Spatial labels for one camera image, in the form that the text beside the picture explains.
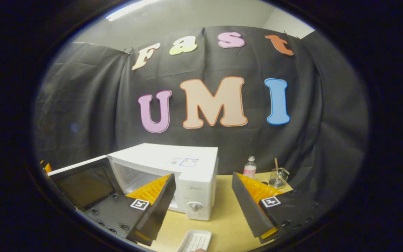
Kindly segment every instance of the microwave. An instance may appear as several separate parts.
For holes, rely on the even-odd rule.
[[[105,170],[112,184],[125,195],[159,177],[174,174],[176,190],[168,209],[183,212],[189,219],[210,219],[219,165],[217,147],[143,143],[51,171],[48,175],[54,181],[60,173],[67,174],[72,169],[101,161],[107,166]]]

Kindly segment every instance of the microwave dial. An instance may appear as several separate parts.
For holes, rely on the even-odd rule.
[[[200,202],[196,202],[196,201],[191,201],[188,203],[188,206],[194,211],[196,212],[198,209],[202,209],[203,208],[203,204]]]

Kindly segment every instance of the wooden table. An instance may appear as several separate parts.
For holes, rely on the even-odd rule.
[[[269,178],[270,172],[255,175],[259,181],[268,182]],[[259,238],[253,237],[231,184],[232,175],[217,175],[215,203],[209,221],[191,220],[182,212],[168,210],[152,246],[139,245],[158,252],[176,252],[190,229],[212,233],[208,252],[244,252],[265,245],[259,242]],[[287,184],[280,190],[286,193],[292,188]]]

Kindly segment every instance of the plastic bottle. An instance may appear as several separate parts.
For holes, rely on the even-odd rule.
[[[243,168],[243,175],[254,179],[254,174],[256,174],[256,164],[253,162],[254,156],[248,158],[248,163]]]

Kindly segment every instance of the black cloth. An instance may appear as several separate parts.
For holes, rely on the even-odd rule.
[[[217,35],[238,32],[240,48],[222,48]],[[194,51],[170,55],[174,41],[195,36]],[[278,35],[294,52],[277,51],[266,35]],[[146,65],[131,70],[138,51],[161,43]],[[179,85],[202,80],[215,94],[221,80],[242,77],[243,112],[238,127],[185,129],[186,94]],[[267,123],[271,111],[267,78],[283,79],[290,121]],[[141,123],[138,98],[151,94],[151,118],[160,120],[156,93],[171,90],[170,125],[154,134]],[[36,102],[38,158],[59,169],[143,142],[219,147],[219,174],[242,172],[248,156],[256,172],[267,172],[278,158],[291,172],[289,182],[332,202],[356,176],[368,135],[368,102],[363,82],[346,59],[321,34],[302,40],[252,27],[205,27],[174,32],[124,53],[103,46],[74,43],[52,64]]]

